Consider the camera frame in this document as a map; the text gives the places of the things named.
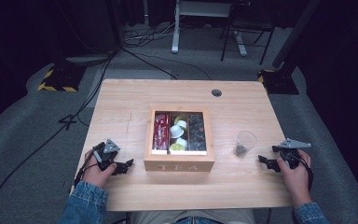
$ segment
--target desk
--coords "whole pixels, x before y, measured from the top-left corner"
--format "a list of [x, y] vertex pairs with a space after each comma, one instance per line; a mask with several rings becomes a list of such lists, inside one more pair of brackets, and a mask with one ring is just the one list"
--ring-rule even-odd
[[[230, 3], [213, 3], [213, 2], [189, 2], [176, 0], [175, 8], [175, 29], [172, 40], [172, 53], [179, 52], [179, 23], [180, 15], [183, 16], [205, 16], [205, 17], [228, 17], [230, 11]], [[235, 40], [238, 43], [241, 56], [247, 56], [245, 46], [243, 45], [241, 32], [234, 32]]]
[[[220, 97], [211, 91], [218, 89]], [[150, 106], [204, 106], [210, 113], [215, 163], [211, 172], [147, 172], [145, 137]], [[257, 145], [244, 157], [232, 150], [240, 130]], [[263, 85], [243, 81], [106, 79], [89, 126], [84, 154], [106, 139], [121, 147], [116, 159], [134, 164], [110, 178], [109, 211], [291, 206], [282, 175], [257, 155], [276, 158], [271, 146], [284, 140]]]

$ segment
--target denim sleeve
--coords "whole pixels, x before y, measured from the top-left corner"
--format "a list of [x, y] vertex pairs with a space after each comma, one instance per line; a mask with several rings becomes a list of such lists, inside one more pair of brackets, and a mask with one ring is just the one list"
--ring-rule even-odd
[[108, 193], [80, 181], [66, 203], [59, 223], [103, 223]]
[[300, 224], [329, 223], [317, 203], [305, 203], [299, 206], [295, 209], [295, 216]]

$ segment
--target chair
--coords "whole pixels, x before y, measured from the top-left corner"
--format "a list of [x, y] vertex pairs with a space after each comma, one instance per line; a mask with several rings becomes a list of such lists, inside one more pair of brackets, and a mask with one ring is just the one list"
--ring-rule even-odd
[[[259, 34], [254, 44], [235, 43], [237, 45], [263, 47], [264, 52], [261, 57], [260, 65], [264, 61], [269, 42], [275, 30], [274, 20], [279, 14], [279, 8], [269, 6], [268, 1], [271, 0], [234, 0], [231, 4], [230, 12], [227, 18], [227, 25], [223, 29], [220, 38], [225, 34], [225, 45], [223, 47], [222, 62], [225, 57], [228, 34], [230, 32], [244, 32], [244, 33], [256, 33]], [[260, 37], [265, 33], [269, 32], [269, 37], [266, 45], [256, 45]]]

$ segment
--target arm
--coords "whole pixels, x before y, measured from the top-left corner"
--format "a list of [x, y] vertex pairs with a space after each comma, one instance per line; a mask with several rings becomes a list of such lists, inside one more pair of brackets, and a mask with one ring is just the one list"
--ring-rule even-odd
[[[298, 154], [310, 167], [310, 156], [302, 150], [299, 150]], [[319, 205], [310, 197], [308, 172], [305, 166], [300, 163], [296, 169], [292, 170], [282, 158], [277, 159], [277, 162], [281, 168], [284, 183], [292, 196], [296, 220], [304, 224], [328, 223]]]
[[86, 171], [63, 210], [59, 223], [103, 223], [106, 212], [108, 193], [103, 190], [107, 178], [115, 171], [116, 165], [111, 164], [101, 171], [94, 156], [86, 165]]

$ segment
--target hand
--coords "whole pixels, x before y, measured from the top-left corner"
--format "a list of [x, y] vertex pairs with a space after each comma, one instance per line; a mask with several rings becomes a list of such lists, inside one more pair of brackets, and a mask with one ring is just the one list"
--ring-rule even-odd
[[[92, 150], [86, 153], [85, 158], [87, 158], [90, 153], [92, 153]], [[116, 168], [117, 165], [113, 163], [110, 164], [104, 171], [101, 171], [98, 166], [97, 159], [95, 159], [95, 156], [92, 155], [89, 162], [86, 164], [86, 171], [83, 174], [82, 180], [102, 189], [106, 184], [107, 178], [112, 175]]]
[[[299, 150], [298, 154], [310, 168], [310, 156], [302, 150]], [[292, 195], [294, 208], [304, 203], [312, 203], [308, 189], [308, 172], [305, 166], [300, 163], [296, 169], [292, 170], [282, 158], [277, 159], [277, 162], [281, 168], [284, 183]]]

